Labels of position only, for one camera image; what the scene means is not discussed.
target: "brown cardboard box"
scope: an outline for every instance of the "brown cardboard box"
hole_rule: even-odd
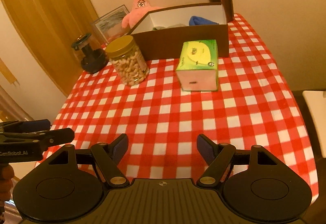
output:
[[[156,26],[189,24],[191,16],[200,16],[219,23],[154,30]],[[221,3],[200,3],[174,6],[148,12],[128,33],[135,38],[145,60],[180,58],[184,42],[215,39],[218,56],[229,56],[229,35]]]

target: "tablecloth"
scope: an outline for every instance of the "tablecloth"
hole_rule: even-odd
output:
[[[259,144],[300,175],[315,200],[317,171],[297,104],[270,51],[239,14],[229,23],[229,57],[218,63],[217,92],[182,91],[178,59],[148,61],[148,78],[132,87],[120,83],[110,64],[95,74],[84,72],[52,129],[72,128],[76,148],[110,143],[126,133],[129,149],[119,168],[130,180],[197,180],[207,168],[196,148],[201,133],[237,149]],[[234,173],[246,168],[235,166]]]

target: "picture frame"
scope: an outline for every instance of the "picture frame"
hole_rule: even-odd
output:
[[[130,30],[130,28],[122,28],[121,26],[122,19],[128,13],[127,7],[121,5],[94,21],[92,26],[107,43],[110,43],[118,37],[126,35]]]

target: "blue fabric item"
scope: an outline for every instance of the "blue fabric item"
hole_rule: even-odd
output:
[[[211,20],[207,20],[199,16],[191,16],[189,20],[189,25],[203,25],[203,24],[218,24],[218,23],[215,23]]]

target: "green and yellow tissue pack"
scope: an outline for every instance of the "green and yellow tissue pack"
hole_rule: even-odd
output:
[[[218,89],[217,58],[216,40],[185,42],[176,69],[182,89],[216,91]]]

